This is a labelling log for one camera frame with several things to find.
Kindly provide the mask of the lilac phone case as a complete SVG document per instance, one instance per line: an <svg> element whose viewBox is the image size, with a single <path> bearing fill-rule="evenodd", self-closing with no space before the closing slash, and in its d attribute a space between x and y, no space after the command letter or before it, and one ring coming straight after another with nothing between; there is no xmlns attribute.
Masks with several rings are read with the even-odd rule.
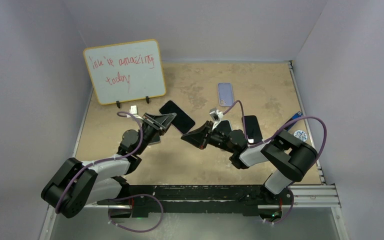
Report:
<svg viewBox="0 0 384 240"><path fill-rule="evenodd" d="M230 107L234 104L234 94L232 84L220 82L217 84L218 101L221 107Z"/></svg>

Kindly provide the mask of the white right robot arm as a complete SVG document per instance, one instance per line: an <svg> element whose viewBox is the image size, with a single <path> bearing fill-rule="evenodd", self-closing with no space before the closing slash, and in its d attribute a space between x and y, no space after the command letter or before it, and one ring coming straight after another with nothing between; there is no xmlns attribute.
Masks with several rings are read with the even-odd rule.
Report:
<svg viewBox="0 0 384 240"><path fill-rule="evenodd" d="M256 144L249 144L240 129L229 134L216 130L212 121L206 121L200 128L182 135L181 140L200 150L211 145L231 153L229 160L237 169L270 162L276 170L264 182L260 196L264 202L272 204L285 188L302 181L324 149L321 146L316 150L286 130L298 121L300 118L285 123L271 137Z"/></svg>

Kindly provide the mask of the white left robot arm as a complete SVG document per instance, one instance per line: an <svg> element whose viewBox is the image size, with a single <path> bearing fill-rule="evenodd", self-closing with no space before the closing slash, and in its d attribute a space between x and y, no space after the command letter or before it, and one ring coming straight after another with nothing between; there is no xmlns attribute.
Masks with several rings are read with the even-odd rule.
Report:
<svg viewBox="0 0 384 240"><path fill-rule="evenodd" d="M116 154L111 157L80 161L68 158L57 170L41 192L41 198L51 205L57 214L66 218L76 216L84 206L111 199L118 205L129 199L128 184L123 178L135 171L141 163L140 154L155 136L163 136L170 128L176 113L136 117L120 111L120 117L130 116L138 129L129 129L122 135Z"/></svg>

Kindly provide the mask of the phone in light blue case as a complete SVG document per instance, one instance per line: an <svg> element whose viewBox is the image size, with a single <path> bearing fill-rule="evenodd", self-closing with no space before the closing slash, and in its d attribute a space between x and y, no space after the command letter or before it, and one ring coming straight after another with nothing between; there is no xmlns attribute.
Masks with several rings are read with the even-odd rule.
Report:
<svg viewBox="0 0 384 240"><path fill-rule="evenodd" d="M229 120L222 120L214 129L217 132L228 135L232 131L232 126Z"/></svg>

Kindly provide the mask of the black phone in black case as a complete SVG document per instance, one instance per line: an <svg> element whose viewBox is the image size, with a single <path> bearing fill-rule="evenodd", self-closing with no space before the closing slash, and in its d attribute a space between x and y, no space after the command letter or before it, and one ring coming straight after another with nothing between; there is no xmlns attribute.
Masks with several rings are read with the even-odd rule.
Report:
<svg viewBox="0 0 384 240"><path fill-rule="evenodd" d="M243 118L245 123L245 133L248 143L253 145L263 140L258 118L255 115L245 115Z"/></svg>

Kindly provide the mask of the yellow framed whiteboard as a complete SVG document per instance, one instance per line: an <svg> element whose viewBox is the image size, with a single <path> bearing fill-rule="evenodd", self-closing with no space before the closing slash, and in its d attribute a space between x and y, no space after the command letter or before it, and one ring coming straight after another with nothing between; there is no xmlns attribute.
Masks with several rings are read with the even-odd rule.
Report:
<svg viewBox="0 0 384 240"><path fill-rule="evenodd" d="M83 57L100 105L167 93L159 43L155 39L88 47Z"/></svg>

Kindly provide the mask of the small white blue jar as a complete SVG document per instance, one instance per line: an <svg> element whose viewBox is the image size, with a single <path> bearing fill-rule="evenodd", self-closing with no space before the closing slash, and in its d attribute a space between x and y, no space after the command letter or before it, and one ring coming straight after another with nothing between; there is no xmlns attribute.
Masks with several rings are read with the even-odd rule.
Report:
<svg viewBox="0 0 384 240"><path fill-rule="evenodd" d="M306 142L309 138L308 134L304 130L296 130L293 135L303 142Z"/></svg>

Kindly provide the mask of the blue stapler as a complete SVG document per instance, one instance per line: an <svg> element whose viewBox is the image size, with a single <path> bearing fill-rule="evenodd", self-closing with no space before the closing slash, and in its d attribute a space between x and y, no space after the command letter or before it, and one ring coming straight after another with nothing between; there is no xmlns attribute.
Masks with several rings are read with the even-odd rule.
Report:
<svg viewBox="0 0 384 240"><path fill-rule="evenodd" d="M298 111L298 112L296 112L296 113L295 113L289 120L286 121L286 124L289 123L289 122L291 122L291 121L293 121L293 120L295 120L295 119L297 119L297 118L300 118L300 117L302 117L302 116L303 116L303 113L302 113L301 111ZM291 123L290 125L288 125L288 126L285 128L285 130L286 130L286 131L289 131L295 124L296 124L296 122Z"/></svg>

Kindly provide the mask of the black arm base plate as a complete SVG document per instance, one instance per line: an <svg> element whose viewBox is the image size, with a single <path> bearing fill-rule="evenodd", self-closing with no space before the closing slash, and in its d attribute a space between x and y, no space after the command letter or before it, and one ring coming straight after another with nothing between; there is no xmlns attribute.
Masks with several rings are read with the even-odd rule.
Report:
<svg viewBox="0 0 384 240"><path fill-rule="evenodd" d="M121 190L119 201L97 202L113 209L129 207L133 218L150 213L241 214L263 220L278 220L293 204L288 188L273 194L262 185L129 185Z"/></svg>

